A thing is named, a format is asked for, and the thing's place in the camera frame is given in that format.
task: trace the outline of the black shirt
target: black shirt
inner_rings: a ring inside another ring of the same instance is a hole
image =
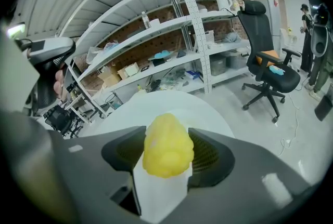
[[[312,16],[310,14],[303,14],[302,21],[305,21],[306,23],[305,33],[308,33],[309,30],[312,28]]]

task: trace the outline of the yellow sponge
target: yellow sponge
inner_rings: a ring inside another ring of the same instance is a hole
[[[193,142],[171,113],[157,116],[146,131],[143,167],[147,173],[169,178],[183,173],[194,158]]]

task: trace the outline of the black cap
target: black cap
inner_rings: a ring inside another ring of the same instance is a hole
[[[307,4],[302,4],[302,6],[301,6],[301,10],[303,10],[303,9],[305,9],[305,10],[309,10],[309,7],[307,6]]]

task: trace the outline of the light fixture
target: light fixture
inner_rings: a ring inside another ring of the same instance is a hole
[[[15,24],[13,27],[10,27],[7,29],[7,35],[9,37],[13,37],[16,35],[18,32],[23,33],[25,30],[25,22],[20,22],[18,24]]]

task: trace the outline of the chair armrest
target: chair armrest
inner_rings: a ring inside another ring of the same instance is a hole
[[[274,64],[277,64],[277,65],[282,64],[282,60],[280,60],[278,58],[275,58],[271,55],[268,55],[266,53],[263,53],[263,52],[259,51],[255,55],[262,58],[262,62],[261,62],[261,65],[260,65],[260,70],[259,70],[258,74],[255,76],[255,80],[257,82],[261,81],[261,77],[262,77],[262,75],[264,73],[264,70],[266,69],[267,64],[268,64],[269,61],[274,63]]]
[[[301,54],[299,52],[293,51],[293,50],[291,50],[289,48],[283,48],[282,50],[287,53],[287,55],[285,57],[285,60],[283,62],[284,65],[288,65],[288,62],[289,62],[289,60],[290,60],[290,58],[291,58],[292,55],[295,55],[297,57],[301,57]]]

